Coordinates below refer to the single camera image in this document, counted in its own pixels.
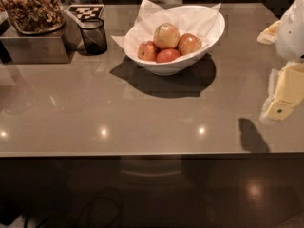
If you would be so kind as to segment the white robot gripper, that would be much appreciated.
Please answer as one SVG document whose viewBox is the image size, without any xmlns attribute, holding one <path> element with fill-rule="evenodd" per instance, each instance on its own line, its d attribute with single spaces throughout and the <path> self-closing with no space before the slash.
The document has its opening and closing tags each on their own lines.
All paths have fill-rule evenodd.
<svg viewBox="0 0 304 228">
<path fill-rule="evenodd" d="M 282 15 L 263 30 L 257 40 L 264 45 L 275 43 L 278 56 L 288 62 L 269 76 L 268 98 L 262 107 L 263 123 L 282 122 L 304 99 L 304 0 L 294 0 Z"/>
</svg>

